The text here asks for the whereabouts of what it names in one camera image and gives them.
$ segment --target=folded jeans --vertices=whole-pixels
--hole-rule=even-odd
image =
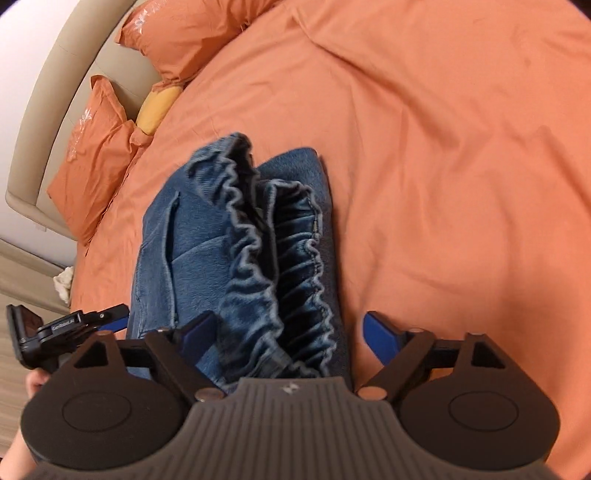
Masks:
[[[255,169],[242,134],[197,150],[144,216],[128,337],[220,317],[197,363],[225,390],[241,377],[340,375],[350,385],[332,203],[314,150]]]

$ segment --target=orange duvet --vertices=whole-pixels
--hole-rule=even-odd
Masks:
[[[233,131],[261,164],[310,146],[335,206],[357,384],[360,320],[486,332],[560,411],[549,464],[591,471],[591,22],[566,0],[284,0],[224,47],[130,167],[73,309],[129,303],[144,211]]]

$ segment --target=upholstered headboard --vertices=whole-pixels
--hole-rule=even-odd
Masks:
[[[143,1],[80,0],[43,65],[22,119],[6,201],[18,213],[71,238],[46,189],[64,160],[73,125],[84,113],[90,77],[110,78],[134,120],[160,80],[148,59],[113,40],[128,11]]]

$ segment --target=metal screw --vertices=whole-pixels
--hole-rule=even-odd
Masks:
[[[202,388],[195,393],[195,398],[200,402],[222,400],[224,397],[223,391],[213,387]]]
[[[381,387],[361,387],[357,392],[357,396],[364,400],[385,400],[388,392]]]

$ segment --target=white wall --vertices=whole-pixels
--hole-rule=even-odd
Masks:
[[[78,0],[20,0],[0,17],[0,238],[59,265],[73,265],[75,243],[43,232],[4,199],[18,128],[37,76]]]

